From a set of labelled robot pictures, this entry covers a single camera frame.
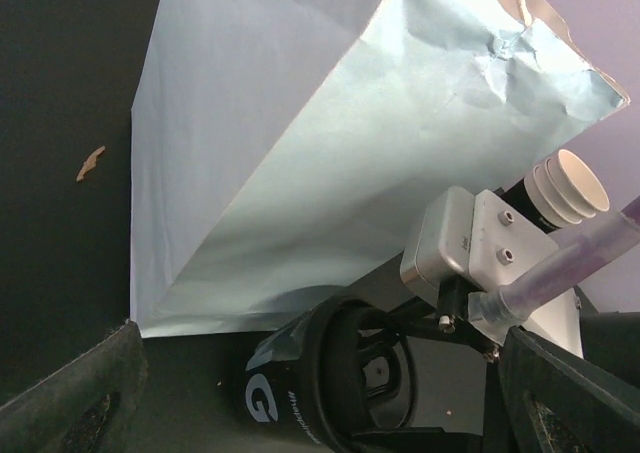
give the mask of purple wall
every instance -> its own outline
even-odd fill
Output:
[[[570,26],[578,48],[631,96],[630,106],[567,144],[599,176],[612,205],[621,208],[640,195],[640,0],[547,1]],[[601,311],[640,311],[640,247],[582,286]]]

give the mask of black cylinder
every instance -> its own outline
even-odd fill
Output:
[[[352,433],[403,427],[415,409],[406,337],[391,316],[354,297],[302,314],[262,341],[246,365],[240,418],[272,438],[356,451]],[[376,375],[377,383],[369,378]]]
[[[524,185],[524,178],[504,192],[500,198],[545,233],[549,234],[560,229],[559,226],[547,220],[534,206]]]

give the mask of light blue paper bag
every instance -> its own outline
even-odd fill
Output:
[[[544,0],[161,0],[132,317],[276,328],[400,252],[447,187],[515,180],[626,102]]]

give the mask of dark floor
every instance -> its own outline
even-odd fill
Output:
[[[158,1],[0,0],[0,403],[128,316],[129,109]],[[146,341],[129,451],[304,451],[249,436],[229,415],[229,378],[262,336]],[[455,345],[417,352],[418,424],[479,433],[482,360]]]

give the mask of black plastic part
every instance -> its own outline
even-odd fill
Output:
[[[469,293],[478,291],[478,287],[462,276],[456,275],[440,283],[436,317],[447,315],[453,319],[467,320]]]
[[[359,330],[382,329],[362,338]],[[393,347],[400,343],[407,361],[410,398],[407,410],[394,428],[406,426],[416,406],[415,366],[406,338],[387,314],[375,308],[344,309],[328,326],[322,356],[323,403],[332,427],[344,436],[354,431],[375,428],[370,408],[395,398],[400,391],[402,370]],[[375,358],[387,358],[389,381],[379,391],[367,391],[364,366]]]
[[[560,229],[560,227],[550,223],[531,202],[529,193],[527,193],[527,189],[524,186],[524,179],[509,188],[500,198],[544,233],[549,234]]]
[[[322,302],[306,315],[301,315],[301,317],[282,327],[258,344],[258,348],[260,348],[260,345],[265,341],[274,342],[273,348],[276,351],[273,354],[276,357],[273,358],[272,356],[271,360],[259,366],[254,366],[249,370],[246,370],[245,363],[235,375],[237,389],[234,388],[236,391],[233,401],[236,403],[236,410],[239,413],[238,419],[244,424],[245,428],[248,428],[250,434],[264,435],[265,437],[299,445],[321,446],[313,441],[309,435],[311,433],[313,438],[332,451],[340,453],[353,451],[348,439],[344,435],[340,435],[333,427],[333,423],[326,412],[323,400],[325,392],[322,385],[324,371],[322,360],[327,351],[326,340],[331,333],[330,325],[332,325],[336,315],[341,310],[358,311],[370,307],[371,305],[368,303],[353,296],[336,295]],[[294,330],[299,329],[300,322],[306,323],[306,326],[298,333],[288,331],[287,334],[282,334],[289,330],[290,327],[293,327]],[[301,337],[294,341],[291,338],[292,334],[301,335]],[[280,341],[284,341],[284,344],[276,344],[276,342],[279,343]],[[289,346],[293,347],[294,354],[287,353],[282,357],[277,352],[279,349],[288,350]],[[255,351],[252,352],[247,360],[254,355]],[[263,375],[267,380],[276,405],[289,405],[287,408],[278,409],[279,417],[277,421],[256,421],[255,418],[252,418],[247,408],[246,387],[250,378],[257,374]],[[293,409],[291,404],[290,392],[295,394],[297,411]],[[264,399],[263,397],[256,398],[257,401],[262,401],[263,403]]]
[[[0,451],[123,451],[146,378],[140,332],[129,322],[0,408]]]
[[[411,298],[389,312],[397,321],[421,319],[435,313],[436,309],[419,296]]]
[[[580,318],[584,357],[640,388],[640,313],[601,313]]]
[[[522,452],[640,451],[640,390],[553,343],[511,328],[502,393]]]
[[[455,331],[451,333],[440,330],[438,320],[430,318],[407,322],[403,324],[403,329],[407,336],[413,338],[468,345],[483,355],[492,352],[495,348],[493,341],[466,321],[457,323]]]
[[[573,287],[580,300],[580,315],[597,315],[599,312],[579,285]]]

